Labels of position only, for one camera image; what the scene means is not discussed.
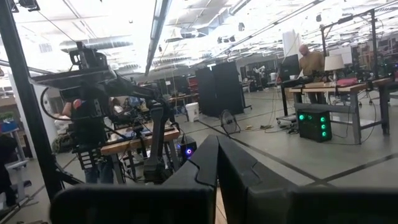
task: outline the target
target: ceiling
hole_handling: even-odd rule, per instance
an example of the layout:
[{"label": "ceiling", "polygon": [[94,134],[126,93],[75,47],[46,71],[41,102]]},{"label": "ceiling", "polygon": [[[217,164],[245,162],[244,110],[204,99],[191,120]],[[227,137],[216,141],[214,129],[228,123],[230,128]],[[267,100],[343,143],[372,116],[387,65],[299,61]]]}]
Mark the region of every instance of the ceiling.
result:
[{"label": "ceiling", "polygon": [[[122,75],[145,72],[156,0],[37,0],[41,10],[14,14],[28,66],[65,71],[66,52],[85,40],[104,53]],[[303,42],[322,47],[320,25],[377,10],[377,37],[397,32],[398,1],[389,0],[173,0],[146,80],[193,72],[216,60],[246,63],[283,53],[282,33],[297,29]],[[322,21],[316,16],[321,14]],[[334,26],[326,44],[337,47],[369,39],[368,17]],[[239,31],[239,23],[245,28]],[[0,59],[6,55],[0,46]]]}]

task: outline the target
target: gray floor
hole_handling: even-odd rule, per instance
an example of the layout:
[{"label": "gray floor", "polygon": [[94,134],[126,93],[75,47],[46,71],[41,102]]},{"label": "gray floor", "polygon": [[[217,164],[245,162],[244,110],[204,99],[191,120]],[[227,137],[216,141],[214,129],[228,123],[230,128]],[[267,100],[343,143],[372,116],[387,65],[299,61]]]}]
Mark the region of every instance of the gray floor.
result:
[{"label": "gray floor", "polygon": [[[363,107],[360,109],[361,117],[374,120],[379,117],[378,101],[374,100],[374,107],[369,106],[369,99],[363,98]],[[337,187],[398,187],[398,101],[392,100],[390,106],[391,135],[382,135],[381,127],[367,129],[362,132],[363,140],[369,138],[360,146],[354,146],[351,129],[346,125],[333,124],[333,134],[346,138],[333,137],[325,143],[317,143],[302,139],[298,134],[287,134],[279,131],[275,117],[281,116],[282,102],[280,95],[273,90],[246,94],[246,104],[252,110],[246,109],[244,114],[236,118],[242,129],[251,125],[259,128],[260,125],[273,125],[269,132],[242,131],[233,134],[236,144],[257,158],[261,163],[274,170],[281,176],[297,185],[317,185],[324,187],[334,185]],[[220,121],[217,118],[200,117],[200,122],[185,122],[183,116],[177,117],[183,131],[201,144],[207,135],[222,133]],[[66,166],[66,171],[71,172],[79,179],[84,179],[78,161],[74,155],[62,154],[58,156],[61,166]],[[30,161],[24,170],[24,175],[30,179],[33,186],[27,192],[34,196],[32,202],[39,202],[17,211],[7,223],[17,221],[32,222],[35,220],[48,220],[49,200],[43,188],[43,180],[37,161]]]}]

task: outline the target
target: workbench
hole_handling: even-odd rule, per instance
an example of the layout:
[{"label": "workbench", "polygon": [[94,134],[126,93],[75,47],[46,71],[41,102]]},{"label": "workbench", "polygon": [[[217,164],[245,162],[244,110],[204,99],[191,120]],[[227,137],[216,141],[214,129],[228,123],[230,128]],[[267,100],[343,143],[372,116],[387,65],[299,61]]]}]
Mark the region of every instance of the workbench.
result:
[{"label": "workbench", "polygon": [[[152,131],[153,123],[146,124],[146,127],[150,131]],[[122,129],[119,129],[116,131],[119,132],[120,134],[126,134],[127,132],[129,132],[129,128],[122,128]],[[178,170],[178,168],[179,168],[179,163],[176,162],[176,161],[178,161],[178,157],[177,157],[177,151],[175,149],[175,144],[174,144],[174,140],[177,139],[179,136],[180,136],[180,132],[177,129],[173,129],[171,131],[166,131],[164,133],[164,142],[169,142],[170,154],[171,154],[172,160],[174,161],[173,162],[174,170]],[[113,141],[117,141],[119,138],[120,138],[120,136],[118,136],[117,134],[112,134],[110,136],[108,142],[112,143]],[[145,147],[152,145],[152,135],[150,135],[150,136],[143,135],[142,138],[144,140]],[[112,157],[112,162],[113,162],[114,170],[115,170],[115,174],[116,174],[116,180],[119,184],[123,184],[124,181],[123,181],[123,173],[119,166],[118,154],[127,153],[129,162],[130,162],[130,166],[132,169],[133,177],[136,178],[134,161],[132,158],[132,151],[135,151],[136,149],[139,149],[141,147],[142,146],[141,146],[140,139],[133,139],[130,141],[124,141],[124,142],[118,142],[115,144],[110,144],[108,146],[104,146],[101,148],[102,155]]]},{"label": "workbench", "polygon": [[390,134],[389,124],[389,112],[388,112],[388,98],[389,92],[387,90],[387,84],[391,83],[391,78],[382,78],[373,81],[373,87],[378,88],[380,97],[380,121],[369,121],[361,119],[359,117],[359,106],[358,106],[358,93],[367,89],[366,83],[359,83],[351,86],[341,86],[337,88],[339,94],[349,95],[350,104],[349,106],[343,105],[323,105],[323,104],[311,104],[303,103],[303,93],[334,93],[336,88],[331,83],[309,83],[305,86],[298,86],[291,88],[289,91],[294,94],[294,108],[296,114],[298,110],[323,110],[335,113],[346,113],[350,114],[349,121],[342,121],[340,119],[334,119],[331,122],[348,124],[353,127],[354,143],[361,144],[361,131],[373,126],[381,125],[383,134]]}]

